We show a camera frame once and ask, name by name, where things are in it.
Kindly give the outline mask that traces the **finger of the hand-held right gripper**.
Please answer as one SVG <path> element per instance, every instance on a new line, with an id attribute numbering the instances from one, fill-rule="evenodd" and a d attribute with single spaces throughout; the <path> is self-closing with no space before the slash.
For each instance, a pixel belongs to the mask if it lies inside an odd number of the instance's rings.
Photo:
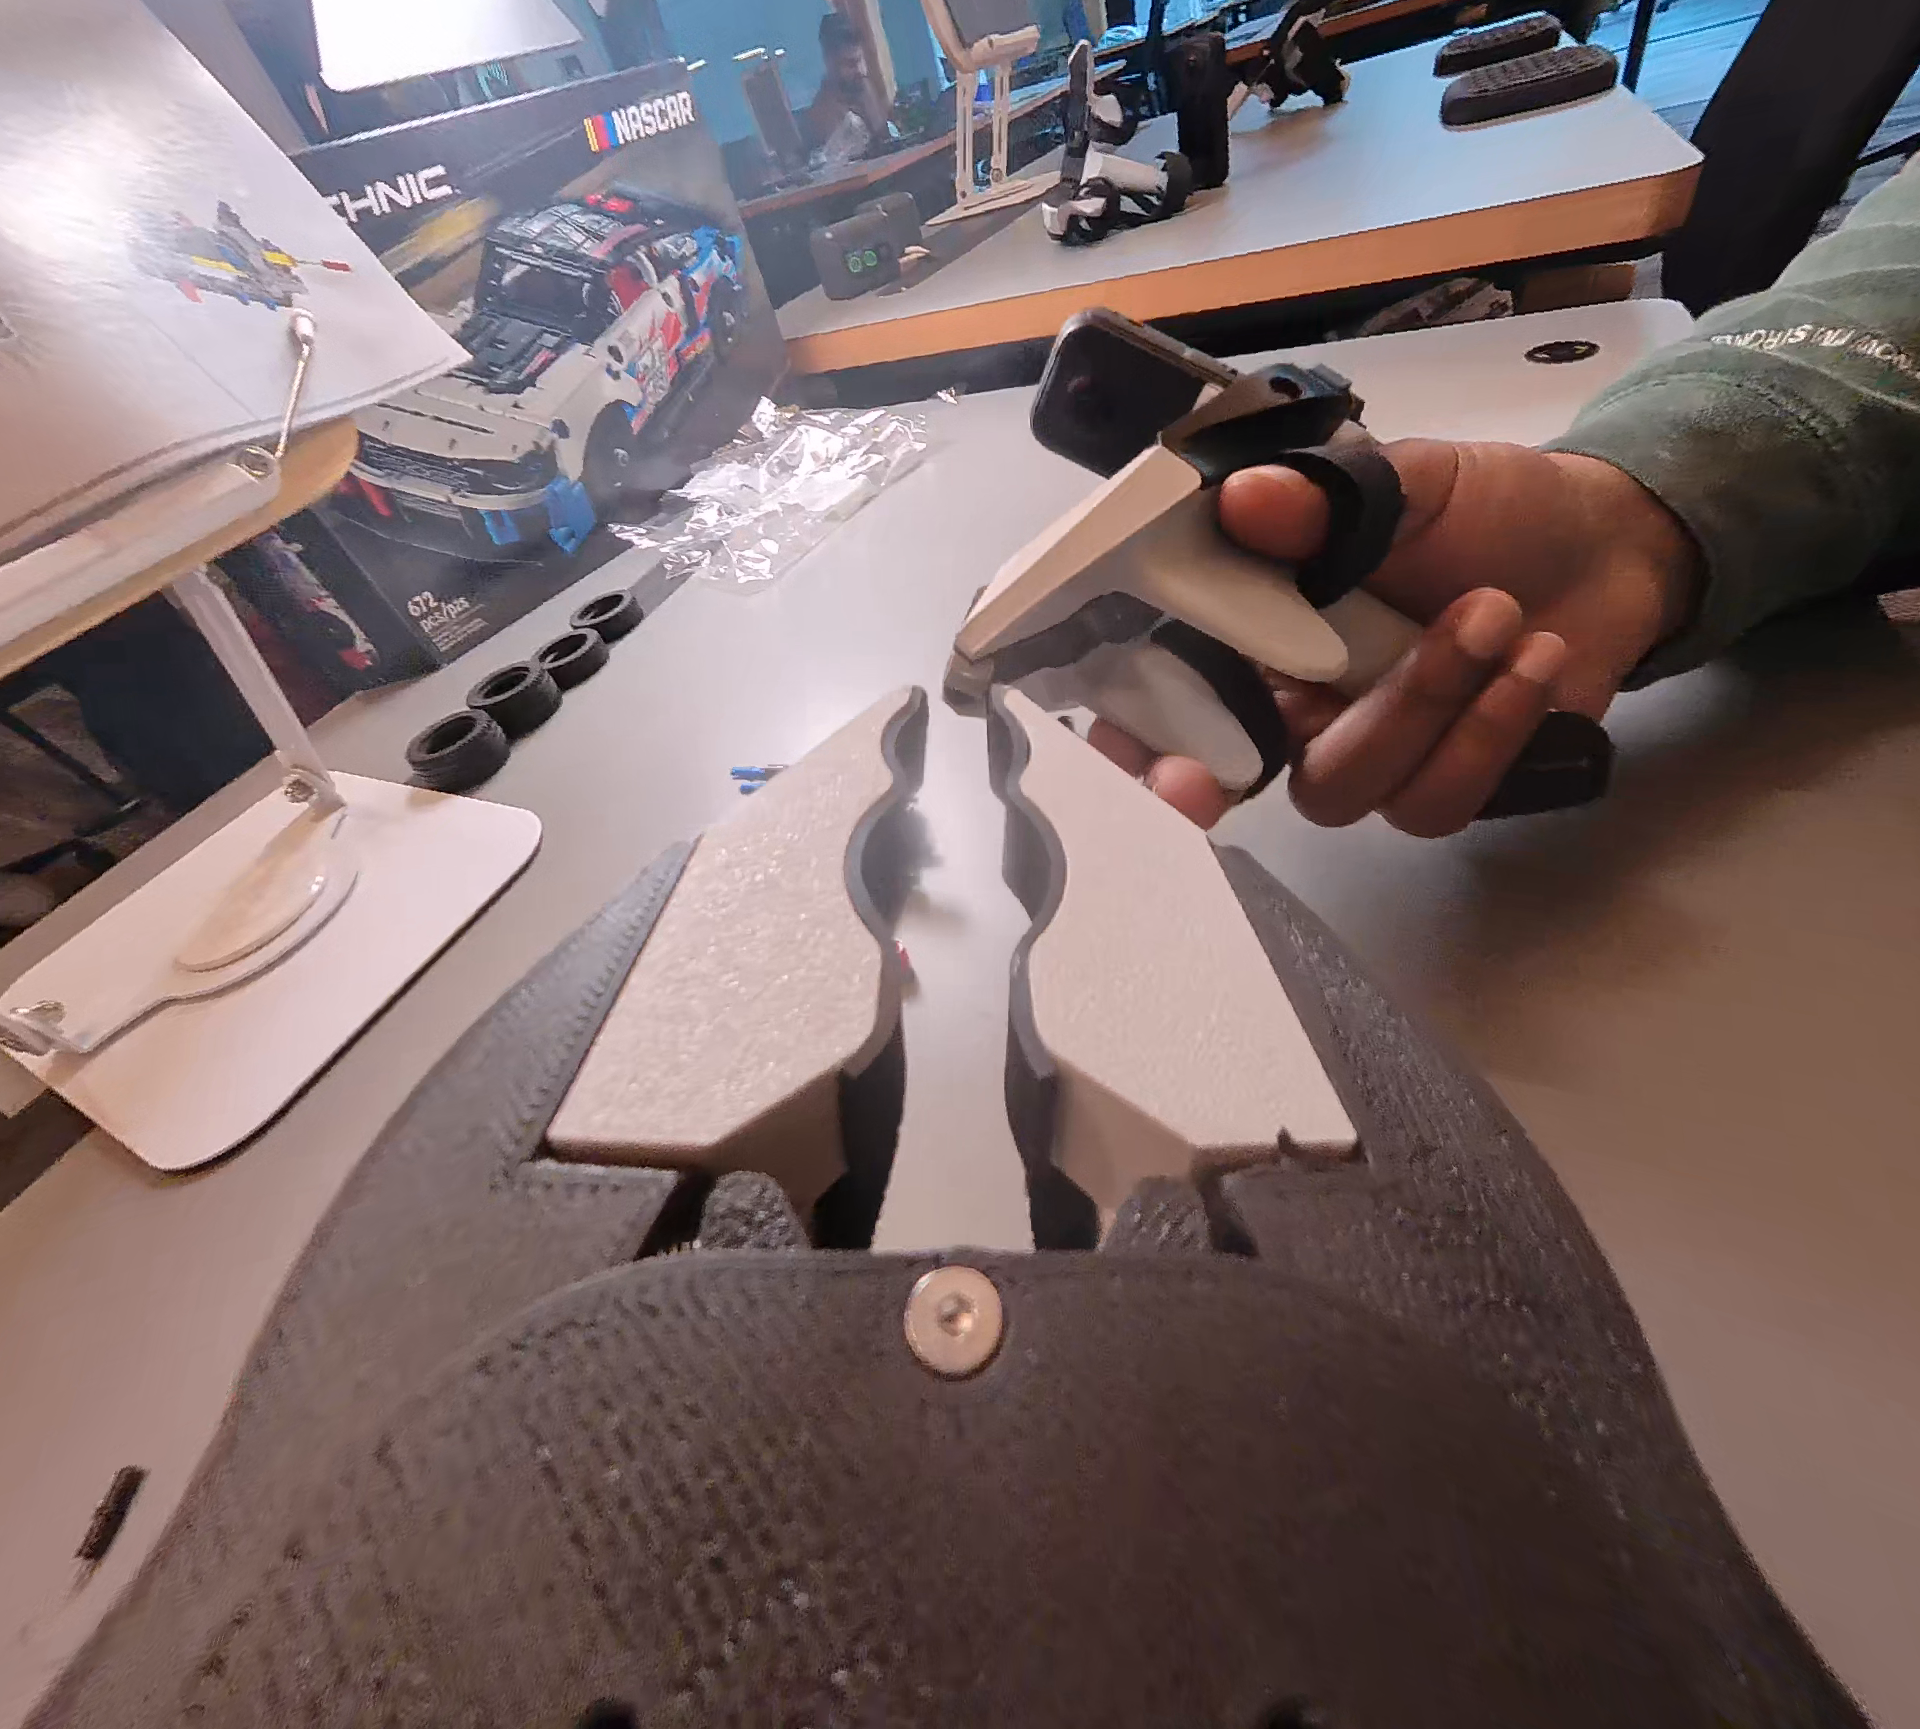
<path id="1" fill-rule="evenodd" d="M 1200 496 L 1203 477 L 1172 450 L 1145 450 L 1005 559 L 974 598 L 948 662 L 944 700 L 985 713 L 1016 645 L 1066 626 L 1106 591 L 1116 559 L 1164 516 Z"/>

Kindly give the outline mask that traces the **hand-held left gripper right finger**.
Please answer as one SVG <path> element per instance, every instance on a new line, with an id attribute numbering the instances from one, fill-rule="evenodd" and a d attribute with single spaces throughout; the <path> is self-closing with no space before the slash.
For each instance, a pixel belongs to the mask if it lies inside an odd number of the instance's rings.
<path id="1" fill-rule="evenodd" d="M 1035 1233 L 1104 1233 L 1141 1184 L 1205 1190 L 1360 1136 L 1208 835 L 1026 693 L 996 690 L 1001 877 L 1027 915 L 1005 1111 Z"/>

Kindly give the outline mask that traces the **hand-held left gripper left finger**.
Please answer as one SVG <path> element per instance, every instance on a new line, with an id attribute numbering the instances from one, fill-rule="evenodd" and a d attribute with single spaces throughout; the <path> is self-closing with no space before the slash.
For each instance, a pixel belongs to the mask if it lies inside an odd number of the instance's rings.
<path id="1" fill-rule="evenodd" d="M 708 829 L 548 1122 L 568 1162 L 772 1178 L 873 1228 L 905 1101 L 903 986 L 863 873 L 925 776 L 926 693 L 882 693 Z"/>

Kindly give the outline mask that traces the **person's right forearm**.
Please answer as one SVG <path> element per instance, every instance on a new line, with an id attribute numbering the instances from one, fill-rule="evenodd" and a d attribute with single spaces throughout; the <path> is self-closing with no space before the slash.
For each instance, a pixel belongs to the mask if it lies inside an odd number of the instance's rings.
<path id="1" fill-rule="evenodd" d="M 1831 596 L 1918 587 L 1918 160 L 1762 293 L 1698 318 L 1549 444 L 1619 469 L 1693 540 L 1693 602 L 1624 686 Z"/>

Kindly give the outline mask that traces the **lego set box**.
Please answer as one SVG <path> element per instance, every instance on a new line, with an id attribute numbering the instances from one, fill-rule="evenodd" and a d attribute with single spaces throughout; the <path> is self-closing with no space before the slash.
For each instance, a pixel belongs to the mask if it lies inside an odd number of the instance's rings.
<path id="1" fill-rule="evenodd" d="M 782 373 L 683 61 L 295 152 L 463 358 L 361 410 L 317 505 L 222 559 L 306 716 L 433 673 L 624 555 Z"/>

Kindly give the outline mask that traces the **person's right hand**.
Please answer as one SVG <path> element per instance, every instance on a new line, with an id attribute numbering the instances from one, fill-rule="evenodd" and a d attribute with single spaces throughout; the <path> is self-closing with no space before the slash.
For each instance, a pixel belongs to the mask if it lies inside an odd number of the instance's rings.
<path id="1" fill-rule="evenodd" d="M 1442 441 L 1384 452 L 1405 509 L 1369 587 L 1422 637 L 1355 700 L 1267 683 L 1302 818 L 1379 815 L 1437 839 L 1475 820 L 1549 712 L 1607 713 L 1691 620 L 1703 568 L 1680 518 L 1595 458 Z"/>

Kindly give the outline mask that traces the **black white hand-held device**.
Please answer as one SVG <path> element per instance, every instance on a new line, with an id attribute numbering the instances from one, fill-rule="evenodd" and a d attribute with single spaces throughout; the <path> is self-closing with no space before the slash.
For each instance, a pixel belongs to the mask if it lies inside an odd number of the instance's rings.
<path id="1" fill-rule="evenodd" d="M 1121 124 L 1116 97 L 1093 84 L 1092 42 L 1067 59 L 1060 178 L 1041 198 L 1044 234 L 1063 248 L 1089 248 L 1119 230 L 1166 221 L 1195 192 L 1195 171 L 1180 150 L 1152 163 L 1124 157 L 1108 133 Z"/>

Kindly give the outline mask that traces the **black upright device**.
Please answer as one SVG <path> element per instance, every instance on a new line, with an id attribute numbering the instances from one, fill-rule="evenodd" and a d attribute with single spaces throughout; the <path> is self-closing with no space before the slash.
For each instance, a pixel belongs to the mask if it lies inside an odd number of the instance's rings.
<path id="1" fill-rule="evenodd" d="M 1177 152 L 1191 191 L 1213 191 L 1228 176 L 1227 41 L 1214 31 L 1180 36 L 1164 50 L 1164 91 L 1175 117 Z"/>

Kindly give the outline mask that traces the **clear plastic bag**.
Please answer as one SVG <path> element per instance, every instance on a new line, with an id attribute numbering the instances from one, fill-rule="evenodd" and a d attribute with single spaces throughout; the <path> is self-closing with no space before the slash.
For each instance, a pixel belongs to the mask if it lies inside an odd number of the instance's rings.
<path id="1" fill-rule="evenodd" d="M 669 575 L 765 589 L 917 471 L 925 454 L 922 419 L 763 398 L 744 431 L 664 496 L 641 545 Z"/>

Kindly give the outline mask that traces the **wood-edged grey table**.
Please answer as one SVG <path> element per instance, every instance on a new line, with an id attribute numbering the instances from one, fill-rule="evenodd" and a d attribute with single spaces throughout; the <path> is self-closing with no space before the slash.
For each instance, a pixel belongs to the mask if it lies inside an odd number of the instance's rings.
<path id="1" fill-rule="evenodd" d="M 1050 339 L 1089 305 L 1159 321 L 1495 265 L 1645 254 L 1688 215 L 1698 150 L 1633 91 L 1450 129 L 1425 45 L 1360 62 L 1348 103 L 1231 133 L 1228 180 L 1087 249 L 1035 208 L 925 280 L 779 313 L 805 376 Z"/>

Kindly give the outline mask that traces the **black box with green lights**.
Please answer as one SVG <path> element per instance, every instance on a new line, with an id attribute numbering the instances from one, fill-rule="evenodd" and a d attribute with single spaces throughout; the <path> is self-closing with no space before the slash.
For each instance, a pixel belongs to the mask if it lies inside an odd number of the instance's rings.
<path id="1" fill-rule="evenodd" d="M 809 254 L 827 300 L 855 302 L 898 284 L 929 252 L 914 197 L 894 191 L 812 227 Z"/>

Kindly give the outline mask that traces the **white book stand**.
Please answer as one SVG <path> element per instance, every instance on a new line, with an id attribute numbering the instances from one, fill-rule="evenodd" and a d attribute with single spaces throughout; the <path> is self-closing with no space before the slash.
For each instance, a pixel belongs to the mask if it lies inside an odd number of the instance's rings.
<path id="1" fill-rule="evenodd" d="M 314 424 L 5 565 L 5 671 L 164 589 L 274 744 L 276 794 L 5 986 L 5 1052 L 160 1173 L 274 1122 L 540 847 L 526 808 L 329 769 L 212 577 L 352 454 L 347 420 Z"/>

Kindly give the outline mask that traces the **black oval pad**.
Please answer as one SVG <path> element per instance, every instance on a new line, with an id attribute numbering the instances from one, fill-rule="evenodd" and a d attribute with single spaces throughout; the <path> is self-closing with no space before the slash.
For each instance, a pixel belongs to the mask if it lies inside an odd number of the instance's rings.
<path id="1" fill-rule="evenodd" d="M 1453 81 L 1480 68 L 1550 50 L 1561 41 L 1562 27 L 1547 10 L 1485 22 L 1444 41 L 1433 54 L 1432 75 L 1437 81 Z"/>
<path id="2" fill-rule="evenodd" d="M 1592 42 L 1561 42 L 1453 76 L 1437 123 L 1472 129 L 1585 103 L 1619 84 L 1619 61 Z"/>

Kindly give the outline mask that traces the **black chair back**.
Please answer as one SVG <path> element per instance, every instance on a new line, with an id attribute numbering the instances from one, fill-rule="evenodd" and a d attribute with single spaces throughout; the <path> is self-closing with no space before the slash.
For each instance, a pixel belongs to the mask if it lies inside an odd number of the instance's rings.
<path id="1" fill-rule="evenodd" d="M 1693 208 L 1662 254 L 1687 311 L 1770 287 L 1917 75 L 1918 0 L 1771 0 L 1693 133 Z"/>

